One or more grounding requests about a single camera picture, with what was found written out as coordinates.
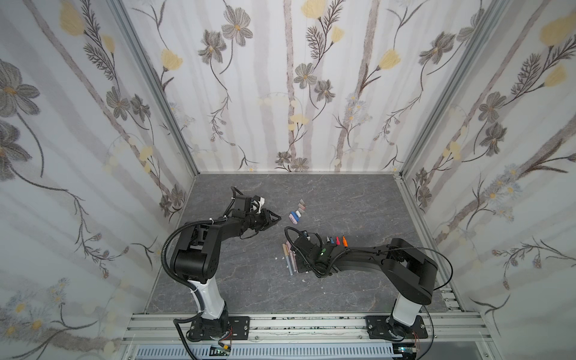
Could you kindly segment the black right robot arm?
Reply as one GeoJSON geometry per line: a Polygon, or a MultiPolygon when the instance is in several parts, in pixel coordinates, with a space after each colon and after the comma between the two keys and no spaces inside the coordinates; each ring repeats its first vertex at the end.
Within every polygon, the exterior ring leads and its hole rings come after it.
{"type": "Polygon", "coordinates": [[[297,270],[327,278],[345,271],[376,272],[388,278],[398,291],[391,314],[367,321],[371,338],[401,342],[407,338],[426,338],[419,334],[420,311],[432,303],[438,265],[419,248],[402,238],[376,247],[346,247],[321,241],[315,244],[304,231],[297,239],[286,235],[295,256],[297,270]]]}

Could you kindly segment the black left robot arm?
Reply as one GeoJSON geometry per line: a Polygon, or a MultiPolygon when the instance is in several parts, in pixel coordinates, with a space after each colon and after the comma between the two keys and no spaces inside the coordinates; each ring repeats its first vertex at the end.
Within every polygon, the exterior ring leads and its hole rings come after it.
{"type": "Polygon", "coordinates": [[[182,325],[190,326],[182,334],[185,340],[198,342],[231,335],[227,303],[215,280],[222,243],[239,239],[249,230],[257,235],[280,222],[281,216],[264,204],[261,196],[235,193],[221,216],[187,222],[163,244],[160,254],[163,270],[191,291],[197,306],[197,314],[174,321],[178,331],[182,325]]]}

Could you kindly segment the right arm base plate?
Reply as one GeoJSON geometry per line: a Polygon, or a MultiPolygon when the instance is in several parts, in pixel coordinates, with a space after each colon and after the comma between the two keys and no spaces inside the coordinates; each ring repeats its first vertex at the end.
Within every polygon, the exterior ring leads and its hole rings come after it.
{"type": "Polygon", "coordinates": [[[372,340],[402,342],[405,340],[428,339],[428,331],[421,316],[415,318],[413,325],[404,325],[391,316],[366,316],[367,333],[372,340]]]}

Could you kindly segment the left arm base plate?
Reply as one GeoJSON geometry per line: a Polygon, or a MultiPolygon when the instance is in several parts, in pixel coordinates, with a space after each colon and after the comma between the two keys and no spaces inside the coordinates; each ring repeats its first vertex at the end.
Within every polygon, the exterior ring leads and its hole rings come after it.
{"type": "Polygon", "coordinates": [[[223,316],[221,319],[195,319],[185,337],[192,342],[226,338],[233,341],[246,341],[249,336],[251,318],[249,316],[223,316]]]}

